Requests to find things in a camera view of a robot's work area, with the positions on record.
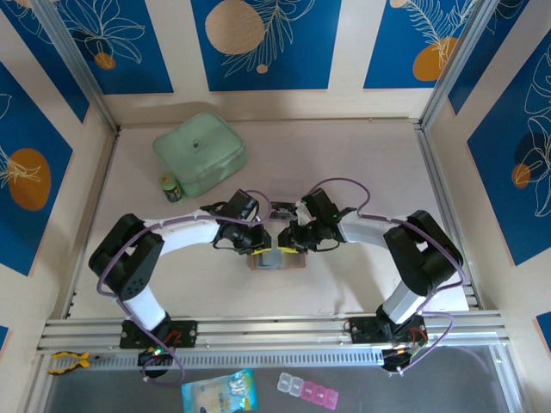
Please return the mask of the brown leather card holder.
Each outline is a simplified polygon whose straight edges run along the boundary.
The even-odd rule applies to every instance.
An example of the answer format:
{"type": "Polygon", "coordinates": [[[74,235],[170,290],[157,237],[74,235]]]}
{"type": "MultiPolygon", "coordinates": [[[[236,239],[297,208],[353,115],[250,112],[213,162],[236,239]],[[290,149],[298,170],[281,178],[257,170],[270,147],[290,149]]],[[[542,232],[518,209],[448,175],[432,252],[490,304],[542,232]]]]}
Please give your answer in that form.
{"type": "Polygon", "coordinates": [[[271,250],[247,257],[247,264],[252,270],[287,270],[304,268],[305,254],[291,254],[280,250],[271,250]]]}

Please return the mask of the small green-lidded jar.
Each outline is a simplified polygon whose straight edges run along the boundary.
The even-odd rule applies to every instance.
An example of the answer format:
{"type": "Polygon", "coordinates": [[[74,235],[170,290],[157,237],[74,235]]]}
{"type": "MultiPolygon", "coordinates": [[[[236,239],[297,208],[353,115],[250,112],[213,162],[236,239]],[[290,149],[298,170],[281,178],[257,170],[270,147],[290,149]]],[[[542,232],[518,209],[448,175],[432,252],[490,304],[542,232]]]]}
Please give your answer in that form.
{"type": "Polygon", "coordinates": [[[159,177],[159,184],[168,202],[177,203],[182,199],[178,181],[171,173],[162,174],[159,177]]]}

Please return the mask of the green translucent zip pouch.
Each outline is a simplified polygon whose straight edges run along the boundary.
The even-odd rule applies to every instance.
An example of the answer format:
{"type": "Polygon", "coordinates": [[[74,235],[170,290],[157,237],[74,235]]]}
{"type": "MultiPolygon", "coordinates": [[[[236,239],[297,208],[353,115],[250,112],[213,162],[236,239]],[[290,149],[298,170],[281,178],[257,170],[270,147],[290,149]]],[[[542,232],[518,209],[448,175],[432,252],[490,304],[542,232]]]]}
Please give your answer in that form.
{"type": "Polygon", "coordinates": [[[211,113],[194,116],[156,138],[152,147],[188,197],[206,193],[248,161],[242,138],[211,113]]]}

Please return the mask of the white pink pill organizer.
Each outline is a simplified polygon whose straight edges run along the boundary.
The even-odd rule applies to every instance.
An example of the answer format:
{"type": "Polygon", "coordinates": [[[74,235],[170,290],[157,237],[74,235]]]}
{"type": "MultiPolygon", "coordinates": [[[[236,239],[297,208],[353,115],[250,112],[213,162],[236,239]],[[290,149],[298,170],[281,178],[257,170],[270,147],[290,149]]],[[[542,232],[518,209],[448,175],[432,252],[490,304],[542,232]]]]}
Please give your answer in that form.
{"type": "Polygon", "coordinates": [[[286,393],[295,398],[300,398],[328,410],[335,410],[337,408],[339,398],[338,391],[293,376],[289,373],[281,373],[279,375],[276,388],[279,392],[286,393]]]}

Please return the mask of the blue snack packet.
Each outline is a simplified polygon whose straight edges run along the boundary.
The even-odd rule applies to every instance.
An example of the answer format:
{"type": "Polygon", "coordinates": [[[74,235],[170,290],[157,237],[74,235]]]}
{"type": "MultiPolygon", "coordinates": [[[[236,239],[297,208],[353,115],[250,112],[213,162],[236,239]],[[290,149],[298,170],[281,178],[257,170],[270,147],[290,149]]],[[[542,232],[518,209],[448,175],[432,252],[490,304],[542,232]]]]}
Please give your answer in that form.
{"type": "Polygon", "coordinates": [[[184,413],[237,413],[258,409],[251,369],[182,385],[184,413]]]}

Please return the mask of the black controller board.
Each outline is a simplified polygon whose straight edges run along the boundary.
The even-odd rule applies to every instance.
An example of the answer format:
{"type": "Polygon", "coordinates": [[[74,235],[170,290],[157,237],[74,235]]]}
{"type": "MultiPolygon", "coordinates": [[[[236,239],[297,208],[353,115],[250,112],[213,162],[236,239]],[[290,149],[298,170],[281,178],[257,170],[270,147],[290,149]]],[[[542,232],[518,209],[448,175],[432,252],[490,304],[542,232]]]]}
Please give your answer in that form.
{"type": "Polygon", "coordinates": [[[169,367],[173,357],[160,347],[149,348],[138,354],[139,367],[169,367]]]}
{"type": "Polygon", "coordinates": [[[389,373],[404,372],[421,359],[426,349],[426,347],[417,344],[412,347],[383,349],[382,368],[389,373]]]}

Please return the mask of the grey metal sheet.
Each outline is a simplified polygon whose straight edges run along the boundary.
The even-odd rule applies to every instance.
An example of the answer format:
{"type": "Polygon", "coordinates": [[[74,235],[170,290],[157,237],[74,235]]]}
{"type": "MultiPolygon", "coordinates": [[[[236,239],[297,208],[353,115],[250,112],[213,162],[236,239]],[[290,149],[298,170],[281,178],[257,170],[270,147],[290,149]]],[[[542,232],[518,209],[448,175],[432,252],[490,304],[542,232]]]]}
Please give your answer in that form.
{"type": "MultiPolygon", "coordinates": [[[[496,346],[442,346],[404,375],[376,366],[252,369],[258,409],[237,413],[532,413],[496,346]],[[279,392],[279,375],[338,391],[328,410],[279,392]]],[[[97,367],[53,379],[44,413],[184,413],[180,388],[147,384],[131,367],[97,367]]]]}

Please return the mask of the aluminium mounting rail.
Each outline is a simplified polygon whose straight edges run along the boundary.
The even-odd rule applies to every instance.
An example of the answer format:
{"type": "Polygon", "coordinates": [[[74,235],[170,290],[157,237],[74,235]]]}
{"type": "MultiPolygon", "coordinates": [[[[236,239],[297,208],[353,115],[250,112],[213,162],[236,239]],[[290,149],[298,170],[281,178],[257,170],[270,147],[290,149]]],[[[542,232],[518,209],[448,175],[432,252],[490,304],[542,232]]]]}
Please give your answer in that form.
{"type": "MultiPolygon", "coordinates": [[[[343,315],[285,317],[196,317],[198,323],[194,351],[214,350],[288,350],[351,348],[348,332],[351,317],[343,315]]],[[[485,345],[510,342],[505,323],[498,311],[459,311],[449,321],[442,315],[424,315],[429,342],[445,335],[441,344],[485,345]]],[[[117,318],[72,318],[48,320],[37,350],[53,354],[75,352],[141,351],[120,348],[123,321],[117,318]]]]}

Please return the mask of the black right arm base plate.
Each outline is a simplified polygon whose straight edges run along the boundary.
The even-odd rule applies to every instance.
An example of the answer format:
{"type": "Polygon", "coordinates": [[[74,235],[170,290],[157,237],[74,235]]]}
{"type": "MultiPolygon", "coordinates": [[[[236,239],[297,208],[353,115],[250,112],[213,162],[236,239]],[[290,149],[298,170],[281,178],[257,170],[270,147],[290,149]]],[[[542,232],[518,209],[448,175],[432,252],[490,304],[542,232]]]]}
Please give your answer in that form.
{"type": "Polygon", "coordinates": [[[420,343],[425,345],[428,336],[423,330],[424,319],[414,315],[402,324],[385,317],[351,317],[348,332],[354,344],[420,343]]]}

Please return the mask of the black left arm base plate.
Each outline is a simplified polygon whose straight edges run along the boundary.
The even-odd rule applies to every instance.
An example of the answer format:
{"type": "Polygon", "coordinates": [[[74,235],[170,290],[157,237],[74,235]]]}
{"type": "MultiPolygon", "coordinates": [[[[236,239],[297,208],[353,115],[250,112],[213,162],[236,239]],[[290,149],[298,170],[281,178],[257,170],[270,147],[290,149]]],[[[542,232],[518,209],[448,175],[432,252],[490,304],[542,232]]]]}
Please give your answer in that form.
{"type": "MultiPolygon", "coordinates": [[[[197,326],[195,320],[176,321],[166,318],[151,331],[151,334],[169,348],[193,348],[197,338],[197,326]]],[[[121,327],[120,348],[146,349],[155,345],[155,342],[134,322],[125,320],[121,327]]]]}

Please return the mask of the aluminium side rail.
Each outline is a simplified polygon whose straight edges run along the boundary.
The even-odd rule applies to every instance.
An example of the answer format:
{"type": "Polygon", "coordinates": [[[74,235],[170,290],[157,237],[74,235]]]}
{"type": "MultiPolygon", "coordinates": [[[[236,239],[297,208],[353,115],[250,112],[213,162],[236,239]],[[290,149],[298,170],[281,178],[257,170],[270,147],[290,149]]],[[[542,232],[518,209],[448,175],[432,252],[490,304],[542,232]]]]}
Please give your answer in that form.
{"type": "Polygon", "coordinates": [[[96,220],[98,208],[101,204],[102,194],[108,180],[108,174],[115,157],[120,135],[121,127],[118,126],[114,137],[106,143],[98,162],[98,169],[92,182],[81,225],[77,233],[77,249],[71,267],[71,278],[69,279],[68,286],[64,289],[64,300],[60,310],[61,319],[67,319],[71,315],[73,300],[77,294],[78,279],[84,266],[85,253],[90,242],[91,232],[96,220]]]}
{"type": "Polygon", "coordinates": [[[464,243],[460,226],[455,218],[455,211],[451,202],[451,197],[440,165],[436,158],[436,153],[432,148],[430,139],[422,126],[419,123],[416,123],[414,125],[414,129],[417,135],[418,145],[424,159],[425,168],[427,169],[430,184],[436,198],[436,204],[443,221],[443,227],[463,257],[463,268],[467,278],[463,291],[466,295],[469,310],[482,310],[483,307],[480,305],[479,295],[473,282],[470,256],[464,243]]]}

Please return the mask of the yellow-handled pliers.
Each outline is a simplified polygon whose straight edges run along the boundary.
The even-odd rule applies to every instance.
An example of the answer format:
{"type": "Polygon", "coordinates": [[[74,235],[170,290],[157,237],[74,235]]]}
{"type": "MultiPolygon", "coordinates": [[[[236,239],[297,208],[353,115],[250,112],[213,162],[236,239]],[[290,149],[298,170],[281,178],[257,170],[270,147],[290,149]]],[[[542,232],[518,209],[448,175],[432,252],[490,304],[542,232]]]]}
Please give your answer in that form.
{"type": "Polygon", "coordinates": [[[54,360],[61,360],[61,359],[71,360],[71,364],[64,368],[51,368],[48,370],[48,373],[53,376],[63,375],[80,368],[88,368],[93,362],[103,361],[111,357],[112,357],[111,354],[98,354],[98,353],[90,353],[90,352],[77,353],[72,351],[60,351],[60,352],[54,353],[52,355],[52,358],[54,360]]]}

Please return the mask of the aluminium corner post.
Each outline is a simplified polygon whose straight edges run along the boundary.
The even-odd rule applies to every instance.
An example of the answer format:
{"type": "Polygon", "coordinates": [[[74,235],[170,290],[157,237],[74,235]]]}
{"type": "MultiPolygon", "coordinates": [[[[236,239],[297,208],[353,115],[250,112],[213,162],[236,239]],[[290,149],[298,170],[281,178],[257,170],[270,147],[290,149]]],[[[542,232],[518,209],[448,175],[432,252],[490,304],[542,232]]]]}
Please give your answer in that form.
{"type": "Polygon", "coordinates": [[[53,43],[78,87],[98,113],[105,127],[114,136],[117,136],[119,125],[111,114],[107,103],[103,99],[101,88],[54,5],[49,0],[29,0],[29,2],[40,25],[53,43]]]}
{"type": "Polygon", "coordinates": [[[511,28],[505,18],[504,0],[474,0],[473,6],[474,13],[419,119],[424,132],[436,121],[444,104],[450,105],[454,115],[462,111],[511,28]]]}

